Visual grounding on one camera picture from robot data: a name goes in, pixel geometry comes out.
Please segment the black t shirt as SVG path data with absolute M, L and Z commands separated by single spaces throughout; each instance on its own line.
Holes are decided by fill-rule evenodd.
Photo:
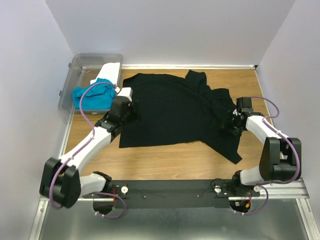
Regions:
M 221 129 L 236 106 L 227 88 L 211 89 L 204 72 L 185 77 L 138 73 L 123 80 L 138 101 L 141 120 L 126 125 L 120 148 L 151 147 L 201 141 L 234 164 L 240 137 Z

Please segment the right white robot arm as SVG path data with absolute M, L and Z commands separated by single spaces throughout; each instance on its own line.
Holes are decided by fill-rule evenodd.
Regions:
M 227 183 L 226 189 L 234 195 L 241 196 L 256 186 L 285 185 L 300 179 L 302 142 L 276 129 L 263 114 L 230 111 L 221 129 L 235 136 L 251 132 L 263 144 L 258 166 L 236 171 Z

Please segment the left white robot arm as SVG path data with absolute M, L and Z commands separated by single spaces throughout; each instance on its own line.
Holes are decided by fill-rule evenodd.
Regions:
M 72 207 L 80 197 L 96 193 L 104 198 L 111 191 L 111 177 L 94 172 L 81 176 L 85 166 L 119 134 L 124 125 L 141 119 L 138 100 L 116 96 L 111 109 L 94 124 L 91 132 L 72 150 L 60 158 L 49 158 L 43 168 L 39 193 L 50 200 L 52 207 Z

